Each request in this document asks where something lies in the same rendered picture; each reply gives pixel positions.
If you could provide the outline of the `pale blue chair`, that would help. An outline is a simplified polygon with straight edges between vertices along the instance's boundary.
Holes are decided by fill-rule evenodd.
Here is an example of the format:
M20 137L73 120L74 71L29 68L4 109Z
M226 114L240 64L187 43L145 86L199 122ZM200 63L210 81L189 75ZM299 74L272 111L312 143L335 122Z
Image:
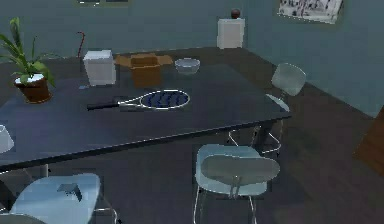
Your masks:
M7 212L0 209L0 224L89 224L99 211L110 211L117 224L111 205L96 208L100 196L97 174L43 177L27 185Z
M200 194L212 192L226 195L229 199L247 197L251 224L258 224L255 198L267 191L268 182L278 176L279 163L261 156L250 146L205 144L199 148L195 163L197 184L193 205L193 224L197 222Z
M281 109L286 112L290 112L290 107L287 103L287 96L297 96L300 91L303 89L306 83L306 73L298 66L290 63L280 63L277 65L276 70L274 71L271 84L273 87L280 90L280 96L274 96L271 94L265 94L268 98L274 101ZM282 147L282 136L283 136L283 127L284 121L280 121L280 129L278 137L275 137L271 132L268 132L268 137L272 138L275 142L275 147L262 151L262 154L276 152L280 153ZM256 138L261 132L262 126L255 126L253 128L253 136L251 140L251 146L254 145ZM231 130L228 132L227 142L232 142L235 145L238 145L237 141L233 137L233 133L237 130Z

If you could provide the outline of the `dark blue dining table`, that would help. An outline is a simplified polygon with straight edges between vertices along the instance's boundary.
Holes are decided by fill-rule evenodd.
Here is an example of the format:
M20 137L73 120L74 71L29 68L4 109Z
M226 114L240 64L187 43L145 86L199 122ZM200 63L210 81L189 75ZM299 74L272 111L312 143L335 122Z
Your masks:
M87 89L81 89L77 78L60 80L52 99L43 104L12 97L0 107L0 124L14 141L12 149L0 153L0 172L256 125L268 132L291 115L225 64L203 66L190 76L170 69L163 74L162 86L186 92L189 103L169 111L88 110L90 104L144 95L128 74L116 85Z

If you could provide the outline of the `white blue tennis racket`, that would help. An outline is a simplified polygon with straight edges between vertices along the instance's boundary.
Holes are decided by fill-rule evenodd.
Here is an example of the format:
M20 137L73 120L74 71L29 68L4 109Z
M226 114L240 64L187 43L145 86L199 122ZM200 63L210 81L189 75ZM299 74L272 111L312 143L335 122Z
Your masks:
M89 104L88 110L114 108L114 107L135 107L151 110L171 110L182 108L190 102L190 96L181 90L158 90L142 96L123 101Z

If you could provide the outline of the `grey glass bowl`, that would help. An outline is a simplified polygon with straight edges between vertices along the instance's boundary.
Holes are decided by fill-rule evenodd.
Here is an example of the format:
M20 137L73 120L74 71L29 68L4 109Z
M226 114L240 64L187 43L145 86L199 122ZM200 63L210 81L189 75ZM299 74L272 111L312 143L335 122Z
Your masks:
M198 59L193 58L182 58L178 59L174 62L176 70L180 74L195 74L199 67L200 67L200 61Z

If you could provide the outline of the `open brown cardboard box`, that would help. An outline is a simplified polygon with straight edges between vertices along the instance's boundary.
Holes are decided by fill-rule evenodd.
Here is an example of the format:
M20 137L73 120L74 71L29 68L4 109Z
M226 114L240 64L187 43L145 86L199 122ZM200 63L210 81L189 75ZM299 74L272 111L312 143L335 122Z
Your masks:
M169 55L158 56L155 53L134 54L130 57L116 56L117 65L130 69L136 88L159 86L162 82L161 67L172 63L173 59Z

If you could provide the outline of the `white cabinet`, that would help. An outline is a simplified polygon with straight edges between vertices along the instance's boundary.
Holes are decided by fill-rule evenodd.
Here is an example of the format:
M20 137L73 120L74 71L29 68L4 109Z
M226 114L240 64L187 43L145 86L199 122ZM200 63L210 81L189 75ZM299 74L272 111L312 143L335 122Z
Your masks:
M244 19L219 19L217 47L220 49L241 48L244 30Z

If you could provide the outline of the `white box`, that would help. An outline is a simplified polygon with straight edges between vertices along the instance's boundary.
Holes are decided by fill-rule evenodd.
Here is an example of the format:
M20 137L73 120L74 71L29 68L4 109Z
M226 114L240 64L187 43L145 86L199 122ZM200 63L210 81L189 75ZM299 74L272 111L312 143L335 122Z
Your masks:
M91 86L116 82L115 62L111 50L88 51L83 63Z

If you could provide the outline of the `dark red curved rod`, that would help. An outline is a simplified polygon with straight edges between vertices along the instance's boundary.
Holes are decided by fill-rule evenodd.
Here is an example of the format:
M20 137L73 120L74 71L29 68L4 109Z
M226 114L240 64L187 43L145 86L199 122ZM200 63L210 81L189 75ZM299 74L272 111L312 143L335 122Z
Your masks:
M82 47L85 41L85 33L83 31L78 31L77 34L81 35L81 41L80 41L78 52L77 52L77 57L81 59Z

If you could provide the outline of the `green house plant brown pot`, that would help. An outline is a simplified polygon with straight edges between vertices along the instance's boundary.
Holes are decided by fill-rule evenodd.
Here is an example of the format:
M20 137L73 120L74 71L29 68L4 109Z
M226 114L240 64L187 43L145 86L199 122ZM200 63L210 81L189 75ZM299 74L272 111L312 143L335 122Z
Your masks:
M7 55L0 54L0 58L8 59L18 68L17 71L13 72L13 75L16 75L13 85L20 90L25 101L29 104L41 104L49 101L52 94L48 85L55 87L55 79L42 60L48 59L50 56L56 57L56 54L48 52L36 55L36 38L33 38L31 58L28 59L21 39L20 18L12 18L9 25L12 40L0 33L0 46L8 52Z

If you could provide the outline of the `brown wooden furniture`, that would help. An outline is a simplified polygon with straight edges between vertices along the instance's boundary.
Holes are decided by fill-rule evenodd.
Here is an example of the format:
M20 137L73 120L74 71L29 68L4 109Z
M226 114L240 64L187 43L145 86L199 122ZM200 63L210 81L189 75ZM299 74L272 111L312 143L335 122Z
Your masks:
M353 157L384 176L384 106L363 136Z

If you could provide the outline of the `white lamp shade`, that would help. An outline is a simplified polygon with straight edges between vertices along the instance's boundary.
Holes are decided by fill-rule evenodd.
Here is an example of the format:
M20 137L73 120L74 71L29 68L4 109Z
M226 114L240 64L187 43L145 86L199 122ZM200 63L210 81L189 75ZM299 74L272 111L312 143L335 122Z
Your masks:
M14 141L4 125L0 125L0 154L11 150Z

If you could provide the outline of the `dark framed wall picture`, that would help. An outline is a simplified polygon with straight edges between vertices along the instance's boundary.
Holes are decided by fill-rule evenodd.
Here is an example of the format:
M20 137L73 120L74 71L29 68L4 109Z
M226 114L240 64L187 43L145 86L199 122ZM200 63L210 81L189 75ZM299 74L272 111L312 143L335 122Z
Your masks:
M127 6L131 0L75 0L76 4L92 7L121 7Z

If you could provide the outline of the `white framed wall picture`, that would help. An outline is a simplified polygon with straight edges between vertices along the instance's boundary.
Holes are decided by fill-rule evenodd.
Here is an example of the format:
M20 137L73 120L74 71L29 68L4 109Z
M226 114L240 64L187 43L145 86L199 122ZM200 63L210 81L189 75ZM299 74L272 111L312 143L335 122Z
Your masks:
M343 0L280 0L278 15L334 24Z

